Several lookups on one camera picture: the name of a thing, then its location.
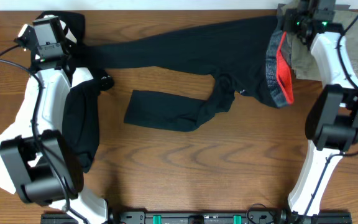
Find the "black leggings with red waistband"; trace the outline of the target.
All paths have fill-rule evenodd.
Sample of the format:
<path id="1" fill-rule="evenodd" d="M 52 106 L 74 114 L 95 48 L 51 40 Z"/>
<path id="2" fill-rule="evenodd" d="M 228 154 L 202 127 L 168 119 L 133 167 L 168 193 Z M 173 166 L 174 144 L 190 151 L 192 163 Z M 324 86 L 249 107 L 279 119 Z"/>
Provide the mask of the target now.
<path id="1" fill-rule="evenodd" d="M 194 131 L 229 111 L 234 95 L 272 108 L 293 103 L 287 35 L 277 16 L 254 17 L 155 35 L 132 42 L 83 46 L 73 51 L 79 67 L 141 68 L 211 75 L 207 100 L 135 90 L 124 117 L 128 124 Z"/>

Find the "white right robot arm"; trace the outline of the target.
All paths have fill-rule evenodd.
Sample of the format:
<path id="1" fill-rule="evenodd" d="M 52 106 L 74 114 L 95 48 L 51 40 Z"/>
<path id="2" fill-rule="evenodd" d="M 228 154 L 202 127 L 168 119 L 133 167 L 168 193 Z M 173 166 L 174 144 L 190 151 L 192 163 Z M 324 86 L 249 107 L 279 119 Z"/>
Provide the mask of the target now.
<path id="1" fill-rule="evenodd" d="M 276 223 L 351 223 L 347 212 L 321 212 L 328 182 L 344 157 L 358 155 L 358 78 L 347 54 L 348 31 L 334 19 L 335 1 L 300 1 L 287 9 L 283 30 L 295 34 L 316 60 L 323 90 L 305 123 L 308 151 Z"/>

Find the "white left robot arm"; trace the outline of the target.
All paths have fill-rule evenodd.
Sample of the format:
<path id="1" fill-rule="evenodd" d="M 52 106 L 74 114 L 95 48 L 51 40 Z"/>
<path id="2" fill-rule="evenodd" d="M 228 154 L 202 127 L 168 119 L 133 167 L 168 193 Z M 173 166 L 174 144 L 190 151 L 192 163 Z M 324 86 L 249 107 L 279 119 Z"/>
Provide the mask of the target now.
<path id="1" fill-rule="evenodd" d="M 83 175 L 99 145 L 98 96 L 113 81 L 104 70 L 75 65 L 71 52 L 84 30 L 81 14 L 46 12 L 19 32 L 17 43 L 31 52 L 29 80 L 0 139 L 0 159 L 24 203 L 55 208 L 78 223 L 107 223 L 107 201 Z"/>

